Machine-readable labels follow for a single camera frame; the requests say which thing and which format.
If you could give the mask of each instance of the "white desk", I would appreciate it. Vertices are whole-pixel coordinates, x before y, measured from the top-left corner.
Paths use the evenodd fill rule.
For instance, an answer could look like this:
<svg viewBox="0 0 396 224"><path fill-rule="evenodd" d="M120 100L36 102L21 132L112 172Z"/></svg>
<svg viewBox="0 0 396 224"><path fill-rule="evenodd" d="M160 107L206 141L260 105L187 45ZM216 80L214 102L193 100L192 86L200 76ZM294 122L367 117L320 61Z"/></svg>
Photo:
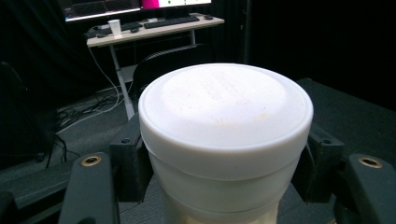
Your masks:
<svg viewBox="0 0 396 224"><path fill-rule="evenodd" d="M146 29L144 27L141 27L139 32L135 34L132 34L128 30L128 31L123 31L122 36L117 38L114 35L108 35L102 38L94 37L87 40L87 46L89 48L93 48L93 47L110 48L111 56L113 58L113 62L117 72L117 77L119 79L122 94L124 96L124 103L125 103L128 119L130 119L134 115L134 107L132 106L131 99L129 98L128 91L126 90L125 87L125 81L117 59L116 51L114 50L114 45L130 42L130 41L136 41L139 39L152 38L160 35L171 35L175 33L188 32L188 31L191 32L191 43L195 44L194 30L207 28L211 26L217 26L224 23L224 20L219 18L213 18L213 20L207 21L204 19L204 15L202 14L191 13L191 15L198 17L200 20L195 22L188 22L188 23L164 26L153 29Z"/></svg>

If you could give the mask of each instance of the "computer monitor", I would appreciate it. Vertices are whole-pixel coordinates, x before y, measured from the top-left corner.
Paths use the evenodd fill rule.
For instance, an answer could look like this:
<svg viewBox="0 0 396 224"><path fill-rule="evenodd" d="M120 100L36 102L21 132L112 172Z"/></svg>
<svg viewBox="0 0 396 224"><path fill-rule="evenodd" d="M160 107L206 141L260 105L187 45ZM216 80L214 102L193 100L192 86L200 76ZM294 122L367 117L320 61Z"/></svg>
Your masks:
<svg viewBox="0 0 396 224"><path fill-rule="evenodd" d="M212 0L141 0L142 10L163 10L165 18L183 17L187 7L204 7L212 3Z"/></svg>
<svg viewBox="0 0 396 224"><path fill-rule="evenodd" d="M142 0L143 9L184 7L210 4L211 0Z"/></svg>
<svg viewBox="0 0 396 224"><path fill-rule="evenodd" d="M140 0L58 0L66 21L82 21L140 10Z"/></svg>

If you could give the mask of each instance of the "monitor screen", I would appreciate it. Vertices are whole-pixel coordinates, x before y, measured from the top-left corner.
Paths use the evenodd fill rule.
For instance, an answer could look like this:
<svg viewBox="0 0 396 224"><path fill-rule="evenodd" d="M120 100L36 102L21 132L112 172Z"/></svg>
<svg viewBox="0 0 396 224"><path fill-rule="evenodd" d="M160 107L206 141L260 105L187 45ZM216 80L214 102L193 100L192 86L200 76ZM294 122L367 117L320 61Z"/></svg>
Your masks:
<svg viewBox="0 0 396 224"><path fill-rule="evenodd" d="M211 0L142 0L142 9L210 4Z"/></svg>
<svg viewBox="0 0 396 224"><path fill-rule="evenodd" d="M66 21L81 21L140 10L139 0L58 0Z"/></svg>

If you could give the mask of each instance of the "brass insert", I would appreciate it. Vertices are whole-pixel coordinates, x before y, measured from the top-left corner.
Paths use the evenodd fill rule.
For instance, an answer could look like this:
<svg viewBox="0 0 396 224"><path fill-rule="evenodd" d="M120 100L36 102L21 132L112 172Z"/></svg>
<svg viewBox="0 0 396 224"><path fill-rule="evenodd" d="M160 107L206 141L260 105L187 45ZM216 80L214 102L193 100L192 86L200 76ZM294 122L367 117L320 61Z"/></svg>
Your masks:
<svg viewBox="0 0 396 224"><path fill-rule="evenodd" d="M372 168L377 168L377 169L382 168L381 162L368 157L360 157L359 162L363 165L370 166Z"/></svg>
<svg viewBox="0 0 396 224"><path fill-rule="evenodd" d="M81 162L83 166L94 166L102 160L100 156L90 156Z"/></svg>

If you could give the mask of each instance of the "desk leg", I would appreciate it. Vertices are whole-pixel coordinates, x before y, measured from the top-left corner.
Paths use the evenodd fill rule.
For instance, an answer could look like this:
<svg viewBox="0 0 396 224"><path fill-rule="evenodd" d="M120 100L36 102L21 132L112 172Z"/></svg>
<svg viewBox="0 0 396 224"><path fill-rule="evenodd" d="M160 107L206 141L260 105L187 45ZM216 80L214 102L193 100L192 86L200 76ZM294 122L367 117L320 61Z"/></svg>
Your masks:
<svg viewBox="0 0 396 224"><path fill-rule="evenodd" d="M195 32L194 32L194 30L190 31L190 39L191 39L191 43L195 44Z"/></svg>
<svg viewBox="0 0 396 224"><path fill-rule="evenodd" d="M124 96L124 103L126 108L126 114L128 120L134 115L134 107L132 105L131 99L129 98L128 91L126 90L125 81L123 80L122 72L119 66L119 61L117 60L116 51L114 47L110 45L111 57L113 58L114 65L116 66L117 77L119 78L122 95Z"/></svg>

